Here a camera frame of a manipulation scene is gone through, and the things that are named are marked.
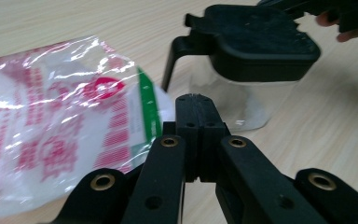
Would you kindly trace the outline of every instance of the clear plastic bag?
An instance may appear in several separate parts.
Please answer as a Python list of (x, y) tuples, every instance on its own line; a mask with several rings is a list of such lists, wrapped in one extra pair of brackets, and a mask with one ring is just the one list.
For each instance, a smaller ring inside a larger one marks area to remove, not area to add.
[(92, 170), (128, 172), (173, 113), (95, 36), (0, 58), (0, 217), (65, 195)]

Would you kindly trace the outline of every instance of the screw hole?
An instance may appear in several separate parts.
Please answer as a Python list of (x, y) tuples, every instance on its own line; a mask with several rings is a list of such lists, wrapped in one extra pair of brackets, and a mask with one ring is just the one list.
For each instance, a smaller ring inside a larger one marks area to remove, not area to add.
[(246, 143), (239, 138), (232, 138), (229, 140), (229, 144), (233, 147), (245, 147)]
[(308, 180), (313, 186), (319, 189), (335, 190), (337, 188), (336, 183), (327, 175), (312, 173), (308, 176)]
[(283, 209), (293, 209), (295, 207), (295, 203), (283, 195), (277, 198), (276, 203)]
[(159, 196), (148, 197), (145, 201), (146, 208), (150, 210), (159, 209), (162, 205), (162, 199)]
[(115, 181), (115, 177), (110, 174), (96, 175), (92, 179), (90, 186), (92, 189), (97, 191), (106, 190), (112, 188), (112, 186), (115, 184)]
[(164, 147), (175, 147), (178, 145), (178, 141), (175, 138), (163, 138), (161, 140), (161, 144)]

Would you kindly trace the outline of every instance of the light wood surface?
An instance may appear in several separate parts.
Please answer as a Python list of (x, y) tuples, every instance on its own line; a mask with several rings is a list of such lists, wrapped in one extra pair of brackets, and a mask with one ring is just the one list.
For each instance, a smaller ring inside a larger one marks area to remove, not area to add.
[[(140, 64), (159, 84), (171, 41), (187, 35), (184, 15), (201, 16), (222, 1), (4, 1), (0, 0), (0, 56), (85, 35), (97, 35)], [(253, 5), (230, 0), (227, 4)], [(320, 45), (323, 55), (267, 126), (246, 133), (286, 175), (316, 167), (358, 190), (358, 39), (336, 42), (337, 27), (322, 28), (314, 17), (299, 29)], [(194, 58), (179, 61), (170, 96), (187, 93)], [(34, 211), (0, 218), (0, 223), (51, 221), (65, 199)], [(184, 223), (225, 223), (213, 184), (187, 184)]]

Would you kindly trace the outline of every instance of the green stripe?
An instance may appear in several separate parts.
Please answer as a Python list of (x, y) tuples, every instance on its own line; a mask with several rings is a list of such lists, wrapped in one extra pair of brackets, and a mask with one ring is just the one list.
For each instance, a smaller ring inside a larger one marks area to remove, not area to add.
[(161, 123), (159, 121), (153, 83), (140, 67), (138, 67), (138, 73), (142, 110), (144, 112), (146, 141), (150, 142), (162, 134)]

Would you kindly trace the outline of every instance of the wooden table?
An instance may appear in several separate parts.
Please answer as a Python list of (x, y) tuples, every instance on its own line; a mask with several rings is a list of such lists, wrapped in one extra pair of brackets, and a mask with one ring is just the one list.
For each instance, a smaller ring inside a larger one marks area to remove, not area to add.
[[(228, 0), (253, 5), (255, 1)], [(5, 1), (0, 0), (0, 56), (85, 35), (97, 35), (140, 64), (159, 84), (171, 41), (187, 35), (184, 15), (201, 16), (200, 1)], [(337, 27), (321, 28), (314, 17), (298, 20), (299, 29), (320, 45), (323, 55), (293, 90), (268, 125), (240, 133), (286, 175), (316, 167), (358, 190), (358, 39), (339, 44)], [(170, 96), (187, 93), (190, 64), (179, 61)], [(51, 221), (65, 199), (34, 211), (0, 218), (0, 223)], [(213, 184), (187, 184), (184, 223), (225, 223)]]

